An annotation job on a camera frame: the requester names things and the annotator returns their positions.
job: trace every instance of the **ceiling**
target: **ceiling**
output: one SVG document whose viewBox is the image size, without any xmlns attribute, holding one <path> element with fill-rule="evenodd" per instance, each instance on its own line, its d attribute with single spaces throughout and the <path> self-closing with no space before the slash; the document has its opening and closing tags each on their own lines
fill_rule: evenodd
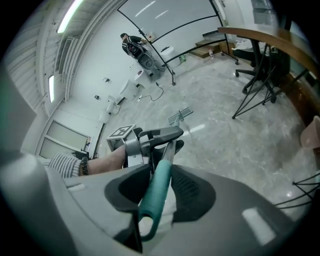
<svg viewBox="0 0 320 256">
<path fill-rule="evenodd" d="M 66 30 L 57 33 L 58 26 L 73 0 L 46 0 L 23 24 L 7 49 L 4 62 L 23 98 L 36 111 L 49 117 L 65 97 L 65 84 L 56 75 L 59 49 L 68 36 L 78 36 L 79 46 L 73 62 L 73 72 L 94 32 L 123 0 L 83 0 Z M 54 76 L 54 102 L 50 103 L 49 76 Z"/>
</svg>

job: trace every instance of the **person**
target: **person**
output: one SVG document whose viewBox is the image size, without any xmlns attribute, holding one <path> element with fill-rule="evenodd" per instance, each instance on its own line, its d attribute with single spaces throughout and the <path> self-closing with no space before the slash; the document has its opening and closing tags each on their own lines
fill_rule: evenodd
<svg viewBox="0 0 320 256">
<path fill-rule="evenodd" d="M 144 47 L 141 46 L 143 44 L 148 43 L 147 40 L 144 40 L 144 39 L 142 39 L 141 37 L 138 37 L 138 36 L 128 35 L 127 33 L 122 33 L 120 35 L 120 37 L 122 39 L 122 49 L 127 55 L 132 56 L 133 58 L 135 58 L 133 54 L 129 53 L 128 43 L 136 44 L 136 45 L 139 46 L 138 47 L 139 49 L 142 49 L 143 53 L 148 55 L 153 60 L 155 67 L 159 71 L 161 71 L 161 72 L 165 71 L 165 68 L 155 58 L 153 58 L 152 53 L 149 50 L 146 50 Z"/>
<path fill-rule="evenodd" d="M 123 167 L 125 160 L 126 151 L 125 146 L 122 145 L 109 155 L 92 160 L 86 157 L 80 160 L 72 153 L 59 152 L 51 159 L 48 167 L 56 169 L 62 178 L 72 178 L 119 170 Z"/>
<path fill-rule="evenodd" d="M 136 44 L 146 44 L 147 43 L 147 40 L 144 40 L 142 39 L 141 37 L 138 37 L 138 36 L 134 36 L 134 35 L 128 35 L 127 33 L 122 33 L 120 35 L 121 39 L 122 39 L 122 49 L 124 50 L 124 52 L 127 54 L 127 55 L 130 55 L 128 53 L 128 50 L 127 50 L 127 44 L 129 42 L 134 42 Z"/>
</svg>

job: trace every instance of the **gray floor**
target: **gray floor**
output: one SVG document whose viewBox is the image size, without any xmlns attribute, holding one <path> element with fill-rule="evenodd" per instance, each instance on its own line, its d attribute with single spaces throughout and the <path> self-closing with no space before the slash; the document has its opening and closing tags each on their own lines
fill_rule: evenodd
<svg viewBox="0 0 320 256">
<path fill-rule="evenodd" d="M 251 78 L 243 74 L 235 77 L 235 68 L 251 69 L 244 62 L 236 66 L 219 53 L 213 59 L 188 55 L 186 62 L 174 69 L 176 86 L 171 85 L 168 71 L 158 80 L 164 89 L 159 100 L 146 97 L 138 102 L 137 97 L 121 105 L 105 126 L 99 157 L 108 154 L 106 137 L 119 126 L 136 124 L 144 130 L 167 127 L 170 116 L 190 107 L 194 113 L 181 126 L 186 131 L 181 137 L 185 145 L 175 156 L 175 164 L 245 183 L 274 204 L 301 195 L 292 182 L 316 173 L 313 152 L 300 145 L 302 120 L 284 95 L 275 104 L 260 105 L 233 120 L 231 116 L 244 98 L 242 88 Z M 264 93 L 255 101 L 262 100 Z M 155 83 L 139 93 L 154 99 L 160 94 Z M 306 201 L 307 196 L 284 206 Z M 304 211 L 298 207 L 285 213 L 296 220 Z"/>
</svg>

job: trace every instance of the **bracelet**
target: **bracelet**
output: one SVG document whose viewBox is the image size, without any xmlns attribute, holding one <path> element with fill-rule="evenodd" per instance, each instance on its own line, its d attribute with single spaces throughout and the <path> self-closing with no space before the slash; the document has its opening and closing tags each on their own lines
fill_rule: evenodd
<svg viewBox="0 0 320 256">
<path fill-rule="evenodd" d="M 82 174 L 84 176 L 89 175 L 89 172 L 88 172 L 88 158 L 86 158 L 86 157 L 82 158 L 82 160 L 81 160 L 81 169 L 82 169 Z"/>
</svg>

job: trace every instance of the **teal handle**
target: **teal handle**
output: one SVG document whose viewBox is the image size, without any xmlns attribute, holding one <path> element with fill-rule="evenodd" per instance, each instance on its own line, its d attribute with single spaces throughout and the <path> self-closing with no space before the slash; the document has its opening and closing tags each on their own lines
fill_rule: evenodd
<svg viewBox="0 0 320 256">
<path fill-rule="evenodd" d="M 152 239 L 157 232 L 168 193 L 171 166 L 172 163 L 169 160 L 160 160 L 149 187 L 140 203 L 139 221 L 145 216 L 148 216 L 153 220 L 150 232 L 145 236 L 141 236 L 143 242 Z"/>
</svg>

